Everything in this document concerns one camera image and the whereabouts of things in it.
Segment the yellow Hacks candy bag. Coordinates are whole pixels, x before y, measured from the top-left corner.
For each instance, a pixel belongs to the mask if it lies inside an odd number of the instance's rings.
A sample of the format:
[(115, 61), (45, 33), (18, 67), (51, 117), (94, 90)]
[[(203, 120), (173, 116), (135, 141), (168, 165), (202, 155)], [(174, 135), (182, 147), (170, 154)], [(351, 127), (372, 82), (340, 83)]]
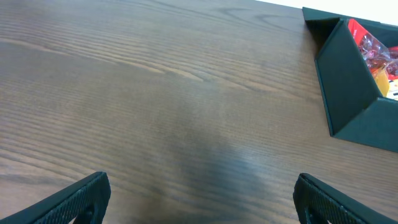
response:
[(397, 79), (391, 79), (385, 68), (377, 69), (372, 76), (383, 97), (397, 100)]

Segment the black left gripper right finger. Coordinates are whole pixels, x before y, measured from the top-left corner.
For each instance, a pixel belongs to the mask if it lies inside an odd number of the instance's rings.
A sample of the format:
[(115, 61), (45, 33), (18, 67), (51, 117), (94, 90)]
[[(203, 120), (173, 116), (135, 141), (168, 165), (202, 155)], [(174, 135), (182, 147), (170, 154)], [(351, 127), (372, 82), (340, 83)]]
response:
[(308, 173), (301, 173), (293, 192), (301, 224), (397, 224)]

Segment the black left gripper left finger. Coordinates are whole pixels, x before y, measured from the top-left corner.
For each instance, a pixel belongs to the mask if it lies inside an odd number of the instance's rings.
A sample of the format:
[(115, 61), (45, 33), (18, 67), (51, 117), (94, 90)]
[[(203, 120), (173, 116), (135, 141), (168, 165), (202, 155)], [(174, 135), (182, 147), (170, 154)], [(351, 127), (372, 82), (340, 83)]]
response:
[(105, 172), (95, 172), (61, 191), (1, 220), (9, 224), (101, 224), (111, 196)]

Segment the dark green box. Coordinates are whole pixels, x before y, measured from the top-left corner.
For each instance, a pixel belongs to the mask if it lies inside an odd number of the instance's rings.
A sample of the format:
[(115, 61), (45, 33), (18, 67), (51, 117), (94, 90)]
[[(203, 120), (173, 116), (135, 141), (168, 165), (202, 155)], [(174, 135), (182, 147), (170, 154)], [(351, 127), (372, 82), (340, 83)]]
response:
[(397, 101), (382, 96), (348, 28), (349, 16), (303, 8), (331, 136), (397, 151)]

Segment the red Hacks candy bag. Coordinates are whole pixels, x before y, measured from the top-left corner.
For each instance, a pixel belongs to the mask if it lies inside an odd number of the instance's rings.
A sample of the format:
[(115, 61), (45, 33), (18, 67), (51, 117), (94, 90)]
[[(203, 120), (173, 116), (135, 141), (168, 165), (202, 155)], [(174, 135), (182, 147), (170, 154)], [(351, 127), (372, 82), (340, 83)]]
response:
[(397, 79), (397, 47), (388, 49), (355, 19), (348, 21), (348, 29), (370, 72), (387, 66), (389, 79)]

